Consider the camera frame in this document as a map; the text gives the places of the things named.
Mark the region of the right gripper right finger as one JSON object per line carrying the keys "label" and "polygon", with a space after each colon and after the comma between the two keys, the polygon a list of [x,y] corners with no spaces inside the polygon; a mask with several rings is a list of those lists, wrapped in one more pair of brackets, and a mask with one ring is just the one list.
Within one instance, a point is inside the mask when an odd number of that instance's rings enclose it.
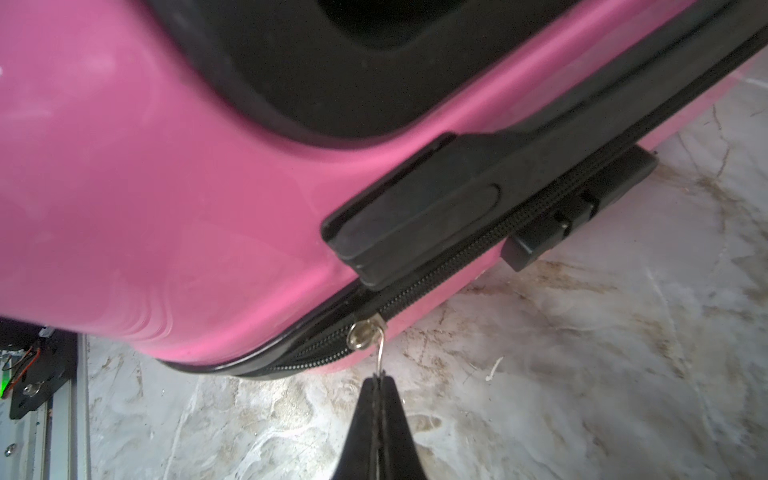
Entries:
{"label": "right gripper right finger", "polygon": [[425,480],[395,380],[382,375],[378,380],[377,478]]}

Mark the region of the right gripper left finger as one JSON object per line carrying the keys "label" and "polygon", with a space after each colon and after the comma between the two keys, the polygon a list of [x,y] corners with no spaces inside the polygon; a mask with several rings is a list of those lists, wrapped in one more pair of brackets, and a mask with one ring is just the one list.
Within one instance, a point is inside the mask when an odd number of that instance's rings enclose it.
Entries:
{"label": "right gripper left finger", "polygon": [[333,480],[378,478],[378,377],[366,378]]}

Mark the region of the pink hard-shell suitcase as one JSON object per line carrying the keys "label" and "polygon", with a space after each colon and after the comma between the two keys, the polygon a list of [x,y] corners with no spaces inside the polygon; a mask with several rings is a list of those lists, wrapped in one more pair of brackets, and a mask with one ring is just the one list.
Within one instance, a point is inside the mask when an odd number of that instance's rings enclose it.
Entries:
{"label": "pink hard-shell suitcase", "polygon": [[1,344],[279,378],[568,238],[763,1],[5,1]]}

